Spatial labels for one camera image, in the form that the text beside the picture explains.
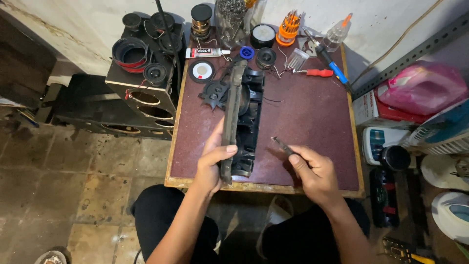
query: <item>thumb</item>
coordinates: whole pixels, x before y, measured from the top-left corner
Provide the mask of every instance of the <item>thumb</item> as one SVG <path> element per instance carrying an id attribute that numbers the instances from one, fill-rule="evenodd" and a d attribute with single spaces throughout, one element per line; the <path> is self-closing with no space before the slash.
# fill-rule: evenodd
<path id="1" fill-rule="evenodd" d="M 293 154 L 288 157 L 288 160 L 293 165 L 293 169 L 300 176 L 301 180 L 313 179 L 316 175 L 309 168 L 306 161 L 300 156 Z"/>
<path id="2" fill-rule="evenodd" d="M 221 160 L 234 156 L 237 151 L 238 147 L 236 145 L 216 147 L 199 159 L 199 165 L 213 166 Z"/>

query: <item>soldering iron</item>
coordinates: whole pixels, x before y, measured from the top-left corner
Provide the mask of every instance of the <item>soldering iron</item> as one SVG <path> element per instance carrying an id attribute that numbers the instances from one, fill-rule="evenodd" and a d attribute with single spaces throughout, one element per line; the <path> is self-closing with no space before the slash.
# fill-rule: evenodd
<path id="1" fill-rule="evenodd" d="M 325 65 L 328 65 L 331 70 L 334 71 L 334 74 L 339 78 L 340 82 L 345 86 L 345 90 L 349 93 L 352 94 L 352 86 L 347 80 L 347 77 L 342 73 L 342 71 L 337 67 L 337 64 L 332 60 L 332 58 L 329 56 L 327 53 L 325 47 L 323 47 L 319 41 L 315 40 L 313 36 L 305 29 L 303 28 L 304 33 L 308 38 L 313 42 L 314 48 L 316 49 L 316 53 L 320 56 L 320 58 L 323 60 Z"/>

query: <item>table edge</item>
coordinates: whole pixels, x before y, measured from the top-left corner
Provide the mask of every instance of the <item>table edge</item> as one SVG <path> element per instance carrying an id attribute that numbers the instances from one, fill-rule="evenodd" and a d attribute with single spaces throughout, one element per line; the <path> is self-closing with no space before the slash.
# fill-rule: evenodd
<path id="1" fill-rule="evenodd" d="M 347 62 L 345 58 L 345 50 L 344 45 L 340 46 L 342 62 L 344 67 L 344 74 L 347 77 Z M 181 82 L 181 92 L 179 94 L 179 101 L 178 107 L 176 111 L 176 119 L 174 121 L 174 129 L 173 129 L 173 140 L 171 141 L 171 148 L 169 150 L 169 157 L 168 157 L 168 166 L 166 169 L 166 176 L 165 176 L 165 186 L 167 187 L 176 187 L 176 188 L 189 188 L 190 184 L 192 183 L 193 179 L 189 178 L 177 178 L 171 177 L 171 168 L 173 164 L 173 156 L 174 156 L 174 148 L 177 140 L 177 133 L 179 128 L 179 118 L 181 116 L 181 109 L 182 109 L 182 99 L 184 95 L 184 88 L 186 84 L 187 78 L 187 70 L 188 70 L 189 60 L 187 59 L 184 64 L 184 73 L 182 76 Z M 355 127 L 355 115 L 352 108 L 352 97 L 348 94 L 348 109 L 350 113 L 350 123 L 352 126 L 352 136 L 354 140 L 354 151 L 355 151 L 355 160 L 356 160 L 356 168 L 357 168 L 357 175 L 358 175 L 358 191 L 351 191 L 351 190 L 340 190 L 340 193 L 344 197 L 350 198 L 364 198 L 365 197 L 365 189 L 364 189 L 364 181 L 363 181 L 363 172 L 362 172 L 362 164 L 360 158 L 360 149 L 358 147 L 358 138 L 356 134 L 356 127 Z M 239 191 L 239 192 L 263 192 L 263 193 L 276 193 L 276 194 L 304 194 L 303 188 L 301 186 L 294 187 L 294 186 L 286 186 L 286 185 L 273 185 L 273 184 L 259 184 L 259 183 L 247 183 L 247 182 L 233 182 L 231 186 L 223 186 L 221 190 L 224 191 Z"/>

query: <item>blue handle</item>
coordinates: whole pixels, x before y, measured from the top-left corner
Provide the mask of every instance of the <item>blue handle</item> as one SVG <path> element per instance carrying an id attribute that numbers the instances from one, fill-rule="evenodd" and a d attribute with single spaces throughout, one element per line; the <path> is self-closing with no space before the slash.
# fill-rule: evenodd
<path id="1" fill-rule="evenodd" d="M 348 82 L 347 78 L 342 73 L 342 71 L 339 69 L 339 67 L 337 67 L 337 64 L 335 64 L 335 62 L 331 62 L 329 64 L 329 67 L 331 67 L 331 69 L 334 71 L 335 75 L 337 75 L 337 77 L 339 77 L 339 80 L 340 80 L 341 83 L 344 84 L 344 83 Z"/>

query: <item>hand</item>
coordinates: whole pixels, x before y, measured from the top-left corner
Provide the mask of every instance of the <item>hand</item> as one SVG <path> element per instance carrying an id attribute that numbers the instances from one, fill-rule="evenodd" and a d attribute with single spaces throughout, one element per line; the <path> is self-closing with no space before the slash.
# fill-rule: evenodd
<path id="1" fill-rule="evenodd" d="M 306 196 L 321 208 L 333 207 L 343 201 L 332 160 L 306 146 L 289 147 L 301 155 L 290 155 L 288 160 L 300 176 Z"/>
<path id="2" fill-rule="evenodd" d="M 204 151 L 197 164 L 197 173 L 193 186 L 207 192 L 210 196 L 221 188 L 220 169 L 217 162 L 226 160 L 236 154 L 236 145 L 221 146 L 221 134 L 223 133 L 224 117 L 213 130 L 211 136 L 205 142 Z"/>

